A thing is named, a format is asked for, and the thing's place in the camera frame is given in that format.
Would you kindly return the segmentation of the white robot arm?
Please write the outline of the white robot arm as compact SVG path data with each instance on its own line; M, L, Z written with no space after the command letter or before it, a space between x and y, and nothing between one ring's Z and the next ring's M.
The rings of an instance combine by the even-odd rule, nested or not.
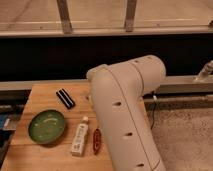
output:
M166 171L139 99L166 77L153 55L90 69L90 97L114 171Z

